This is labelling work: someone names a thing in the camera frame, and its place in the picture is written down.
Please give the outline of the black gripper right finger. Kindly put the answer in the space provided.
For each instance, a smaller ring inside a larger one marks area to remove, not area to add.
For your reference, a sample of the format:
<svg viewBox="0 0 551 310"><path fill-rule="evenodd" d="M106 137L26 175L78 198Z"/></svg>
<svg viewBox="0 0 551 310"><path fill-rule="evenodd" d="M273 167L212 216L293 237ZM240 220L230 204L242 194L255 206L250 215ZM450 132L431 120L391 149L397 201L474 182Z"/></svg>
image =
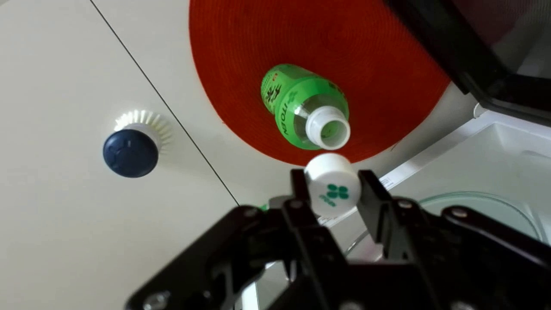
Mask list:
<svg viewBox="0 0 551 310"><path fill-rule="evenodd" d="M362 194L357 204L369 230L391 230L397 225L398 201L373 170L359 172Z"/></svg>

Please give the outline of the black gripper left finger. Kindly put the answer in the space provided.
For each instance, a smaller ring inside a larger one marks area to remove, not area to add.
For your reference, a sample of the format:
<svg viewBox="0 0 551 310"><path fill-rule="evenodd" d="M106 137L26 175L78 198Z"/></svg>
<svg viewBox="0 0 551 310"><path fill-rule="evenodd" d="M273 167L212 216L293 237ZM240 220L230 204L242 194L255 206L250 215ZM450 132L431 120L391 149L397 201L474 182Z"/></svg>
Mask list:
<svg viewBox="0 0 551 310"><path fill-rule="evenodd" d="M292 170L292 189L290 213L300 222L316 222L317 215L312 210L307 175L302 168Z"/></svg>

